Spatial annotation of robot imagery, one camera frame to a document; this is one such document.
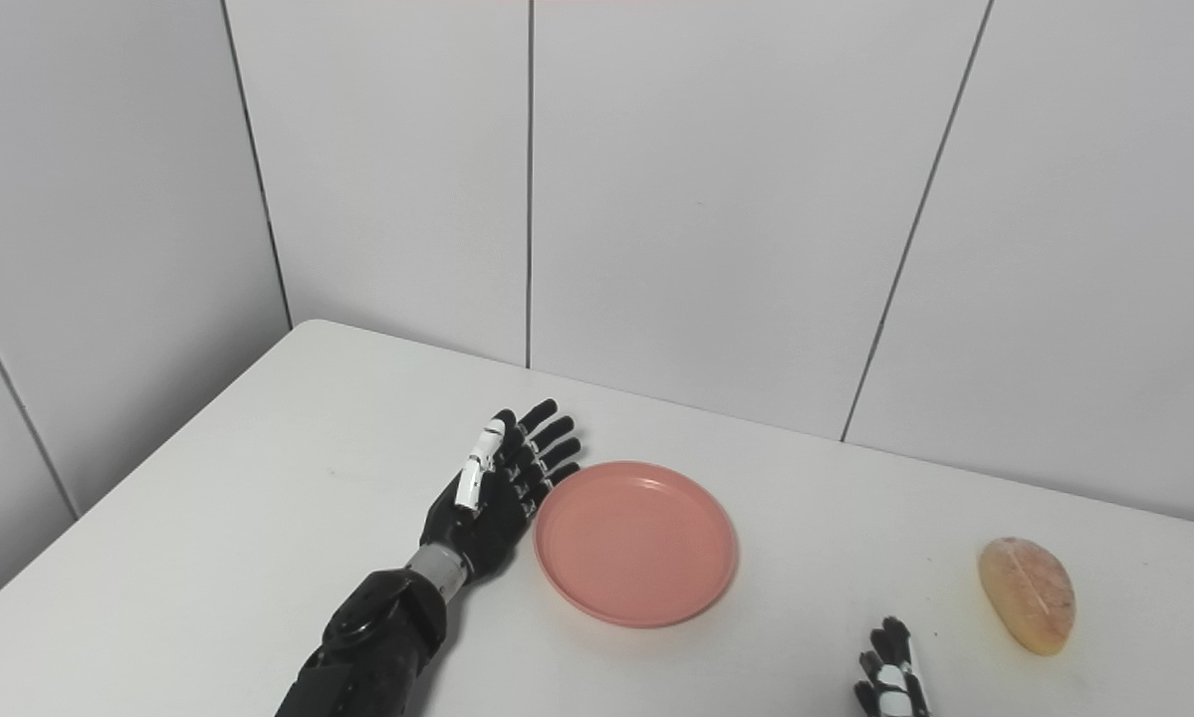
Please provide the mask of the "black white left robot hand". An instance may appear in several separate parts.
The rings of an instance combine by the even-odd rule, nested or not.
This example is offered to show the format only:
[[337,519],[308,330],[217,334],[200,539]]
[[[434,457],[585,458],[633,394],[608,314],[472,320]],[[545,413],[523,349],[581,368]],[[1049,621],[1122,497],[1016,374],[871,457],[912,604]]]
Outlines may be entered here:
[[410,568],[451,598],[493,577],[538,508],[579,471],[577,424],[554,398],[523,416],[501,409],[484,425],[447,489],[433,500]]

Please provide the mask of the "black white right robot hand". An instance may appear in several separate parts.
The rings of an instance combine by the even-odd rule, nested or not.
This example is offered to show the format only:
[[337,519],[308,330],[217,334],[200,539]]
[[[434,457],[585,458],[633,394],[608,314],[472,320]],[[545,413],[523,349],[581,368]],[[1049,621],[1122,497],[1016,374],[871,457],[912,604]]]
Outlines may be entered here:
[[864,716],[933,716],[906,623],[887,616],[869,641],[870,649],[857,659],[864,679],[854,685]]

